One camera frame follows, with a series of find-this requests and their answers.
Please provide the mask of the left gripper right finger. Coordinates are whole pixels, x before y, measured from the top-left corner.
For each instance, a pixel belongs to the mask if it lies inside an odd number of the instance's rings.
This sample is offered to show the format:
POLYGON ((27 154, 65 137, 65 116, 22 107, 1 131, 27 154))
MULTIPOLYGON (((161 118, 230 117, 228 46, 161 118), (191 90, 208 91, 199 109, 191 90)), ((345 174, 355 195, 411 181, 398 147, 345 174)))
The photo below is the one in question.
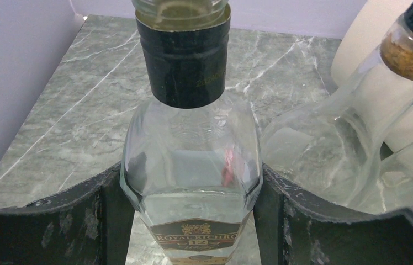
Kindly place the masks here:
POLYGON ((381 215, 358 212, 264 165, 253 214, 266 265, 413 264, 413 208, 381 215))

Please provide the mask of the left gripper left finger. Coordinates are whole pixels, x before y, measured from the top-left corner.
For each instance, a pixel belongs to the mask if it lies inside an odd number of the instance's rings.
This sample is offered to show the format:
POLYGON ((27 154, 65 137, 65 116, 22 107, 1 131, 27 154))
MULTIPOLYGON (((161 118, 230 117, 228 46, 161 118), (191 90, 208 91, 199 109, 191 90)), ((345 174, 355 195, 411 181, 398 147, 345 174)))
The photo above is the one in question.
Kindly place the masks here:
POLYGON ((23 207, 0 209, 0 264, 124 264, 134 208, 120 164, 23 207))

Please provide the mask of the clear bottle white label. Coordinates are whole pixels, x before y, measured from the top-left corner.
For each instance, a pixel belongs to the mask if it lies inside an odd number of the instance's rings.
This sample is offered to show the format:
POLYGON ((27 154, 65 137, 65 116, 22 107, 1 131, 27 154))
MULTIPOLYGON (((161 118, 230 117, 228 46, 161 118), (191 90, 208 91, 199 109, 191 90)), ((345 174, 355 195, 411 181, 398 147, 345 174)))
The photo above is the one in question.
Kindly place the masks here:
POLYGON ((359 65, 345 84, 318 103, 274 118, 261 137, 264 162, 292 182, 332 203, 349 207, 380 172, 380 148, 390 127, 413 109, 413 2, 376 48, 381 62, 401 79, 393 105, 373 124, 359 108, 377 81, 374 66, 359 65))

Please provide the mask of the clear bottle gold black label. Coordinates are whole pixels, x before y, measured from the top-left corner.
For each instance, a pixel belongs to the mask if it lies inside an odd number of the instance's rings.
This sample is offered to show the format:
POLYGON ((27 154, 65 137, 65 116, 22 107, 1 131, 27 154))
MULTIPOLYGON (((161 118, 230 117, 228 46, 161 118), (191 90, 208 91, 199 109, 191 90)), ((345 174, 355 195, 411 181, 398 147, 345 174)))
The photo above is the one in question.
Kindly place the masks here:
POLYGON ((172 264, 227 264, 263 183, 251 107, 225 90, 231 8, 133 5, 153 98, 131 119, 120 186, 172 264))

